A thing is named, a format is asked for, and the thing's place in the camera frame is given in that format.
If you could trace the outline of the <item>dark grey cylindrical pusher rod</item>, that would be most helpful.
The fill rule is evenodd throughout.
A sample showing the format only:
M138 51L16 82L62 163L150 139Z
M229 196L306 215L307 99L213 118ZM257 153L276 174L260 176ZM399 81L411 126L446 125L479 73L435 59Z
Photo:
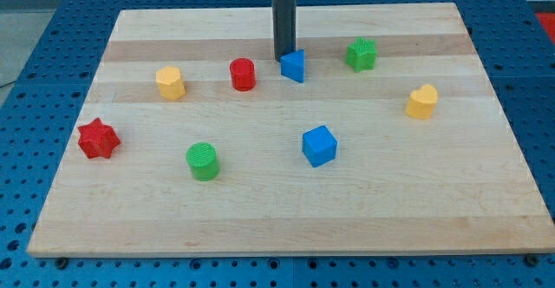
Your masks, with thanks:
M281 57L296 50L297 0L271 0L274 57Z

